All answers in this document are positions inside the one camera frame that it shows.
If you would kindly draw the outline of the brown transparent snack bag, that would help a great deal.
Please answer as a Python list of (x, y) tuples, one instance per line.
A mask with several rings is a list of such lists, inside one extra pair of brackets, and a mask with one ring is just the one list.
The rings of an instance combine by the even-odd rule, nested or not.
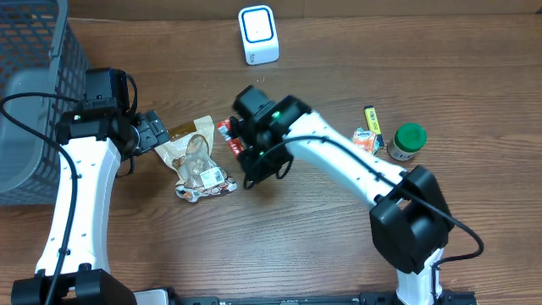
[(169, 129), (169, 141), (155, 148), (179, 176), (178, 186), (203, 187), (201, 174), (216, 166), (211, 159), (214, 123), (210, 115)]

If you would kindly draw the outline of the red snack bar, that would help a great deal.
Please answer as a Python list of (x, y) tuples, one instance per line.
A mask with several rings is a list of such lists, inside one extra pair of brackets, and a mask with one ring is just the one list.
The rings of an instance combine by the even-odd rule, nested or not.
[(230, 134), (231, 132), (230, 119), (224, 119), (220, 121), (217, 125), (217, 130), (223, 136), (224, 140), (227, 142), (228, 146), (230, 147), (230, 150), (236, 157), (245, 150), (242, 141), (238, 137), (234, 138)]

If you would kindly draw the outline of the white patterned wrapper packet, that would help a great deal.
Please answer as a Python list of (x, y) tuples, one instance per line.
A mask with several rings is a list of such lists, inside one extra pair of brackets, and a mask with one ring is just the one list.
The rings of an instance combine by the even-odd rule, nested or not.
[(236, 181), (219, 166), (190, 175), (185, 182), (175, 187), (178, 197), (192, 203), (204, 197), (221, 196), (236, 190)]

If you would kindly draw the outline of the orange snack packet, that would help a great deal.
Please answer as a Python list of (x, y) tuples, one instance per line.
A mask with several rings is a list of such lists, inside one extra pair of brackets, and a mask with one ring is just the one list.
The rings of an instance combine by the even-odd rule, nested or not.
[(371, 130), (357, 128), (352, 136), (351, 141), (362, 150), (373, 155), (380, 148), (378, 136), (375, 132)]

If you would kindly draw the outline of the yellow highlighter black cap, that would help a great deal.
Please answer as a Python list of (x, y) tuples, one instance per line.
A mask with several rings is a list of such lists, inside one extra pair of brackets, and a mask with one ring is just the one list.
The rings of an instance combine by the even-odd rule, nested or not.
[(364, 114), (368, 122), (368, 128), (377, 136), (377, 141), (380, 148), (384, 148), (384, 138), (381, 133), (378, 117), (374, 106), (369, 105), (364, 107)]

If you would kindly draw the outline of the green lid jar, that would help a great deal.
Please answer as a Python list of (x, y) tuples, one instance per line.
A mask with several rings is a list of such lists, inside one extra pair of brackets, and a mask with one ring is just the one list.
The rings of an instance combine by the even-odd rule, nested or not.
[(427, 132), (417, 123), (405, 123), (394, 134), (387, 145), (388, 154), (398, 161), (414, 157), (426, 144)]

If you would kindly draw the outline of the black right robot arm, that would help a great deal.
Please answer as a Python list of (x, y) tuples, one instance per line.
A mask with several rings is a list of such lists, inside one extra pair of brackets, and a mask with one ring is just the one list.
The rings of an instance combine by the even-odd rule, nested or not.
[(294, 96), (274, 102), (248, 86), (236, 98), (230, 135), (246, 145), (237, 157), (243, 186), (275, 176), (294, 159), (312, 164), (353, 193), (369, 211), (373, 244), (397, 271), (396, 301), (437, 304), (443, 296), (435, 263), (454, 225), (434, 175), (406, 170), (366, 152)]

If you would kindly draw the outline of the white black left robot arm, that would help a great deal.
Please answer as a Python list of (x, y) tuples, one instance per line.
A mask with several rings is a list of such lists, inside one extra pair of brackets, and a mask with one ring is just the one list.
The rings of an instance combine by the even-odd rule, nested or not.
[(169, 288), (132, 291), (115, 279), (107, 235), (113, 183), (120, 165), (169, 140), (150, 110), (138, 112), (133, 77), (113, 68), (86, 71), (85, 93), (62, 114), (50, 139), (3, 116), (58, 151), (60, 179), (47, 244), (33, 277), (16, 280), (13, 304), (173, 304)]

